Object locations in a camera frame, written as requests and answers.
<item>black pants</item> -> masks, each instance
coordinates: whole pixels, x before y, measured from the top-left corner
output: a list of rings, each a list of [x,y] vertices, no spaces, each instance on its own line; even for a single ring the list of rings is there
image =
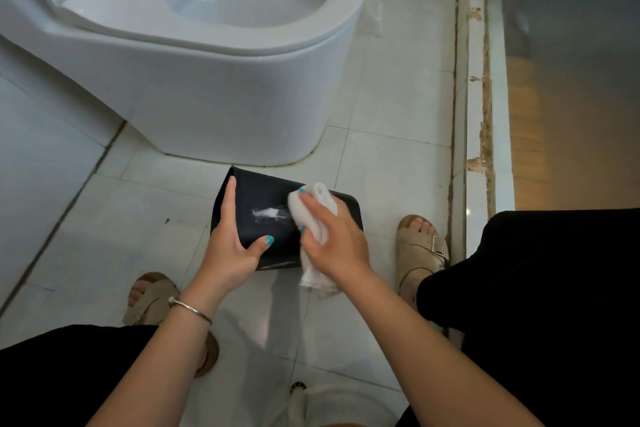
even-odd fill
[[[472,257],[420,284],[418,308],[464,332],[464,353],[547,427],[633,418],[639,223],[640,210],[500,213]],[[84,425],[155,331],[68,326],[0,351],[5,408]],[[411,409],[398,425],[417,425]]]

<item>bracelet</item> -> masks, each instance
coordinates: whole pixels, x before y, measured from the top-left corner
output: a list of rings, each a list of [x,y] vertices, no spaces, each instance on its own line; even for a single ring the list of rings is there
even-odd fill
[[[208,321],[208,322],[209,322],[209,324],[211,324],[211,325],[213,324],[213,321],[212,321],[210,318],[208,318],[207,316],[205,316],[205,315],[204,315],[202,312],[200,312],[199,310],[194,309],[194,308],[193,308],[193,307],[191,307],[190,305],[185,304],[184,302],[179,301],[177,297],[173,297],[173,296],[172,296],[172,297],[169,297],[169,307],[173,306],[174,304],[178,304],[178,305],[181,305],[182,307],[186,307],[186,308],[187,308],[187,309],[189,309],[191,312],[195,312],[196,314],[198,314],[198,316],[200,316],[201,318],[203,318],[205,321]]]

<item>forearm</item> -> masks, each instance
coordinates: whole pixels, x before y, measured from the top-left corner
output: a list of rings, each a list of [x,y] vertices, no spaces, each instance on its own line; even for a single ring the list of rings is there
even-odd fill
[[[374,273],[342,287],[389,361],[423,426],[540,426]]]
[[[191,287],[181,295],[212,317],[222,294],[206,301],[201,297]],[[177,426],[209,326],[192,311],[174,306],[89,425]]]

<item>black container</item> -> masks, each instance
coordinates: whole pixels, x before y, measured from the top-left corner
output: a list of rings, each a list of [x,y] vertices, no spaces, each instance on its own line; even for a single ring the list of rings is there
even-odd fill
[[[289,213],[287,198],[290,192],[304,184],[231,167],[213,206],[212,230],[220,222],[222,199],[231,176],[236,177],[236,225],[242,246],[247,248],[264,235],[275,239],[260,258],[258,270],[300,266],[300,232]],[[351,216],[362,229],[360,205],[356,199],[341,192],[332,191],[332,194],[347,204]]]

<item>cleaning rag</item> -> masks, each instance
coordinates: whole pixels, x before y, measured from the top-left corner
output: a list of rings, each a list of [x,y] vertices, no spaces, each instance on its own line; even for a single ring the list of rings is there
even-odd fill
[[[338,206],[335,204],[335,201],[333,201],[333,197],[329,190],[321,182],[307,184],[299,190],[295,190],[290,193],[289,198],[287,199],[289,212],[291,213],[291,217],[298,228],[307,227],[307,229],[313,234],[316,241],[320,245],[324,245],[329,239],[329,230],[327,230],[320,220],[311,214],[300,200],[301,192],[309,194],[309,196],[313,197],[333,214],[338,214]],[[301,287],[315,289],[318,297],[321,299],[326,299],[340,293],[338,286],[336,286],[329,277],[324,275],[311,264],[307,253],[305,253],[302,248],[300,248],[300,263],[303,270],[302,278],[300,280]]]

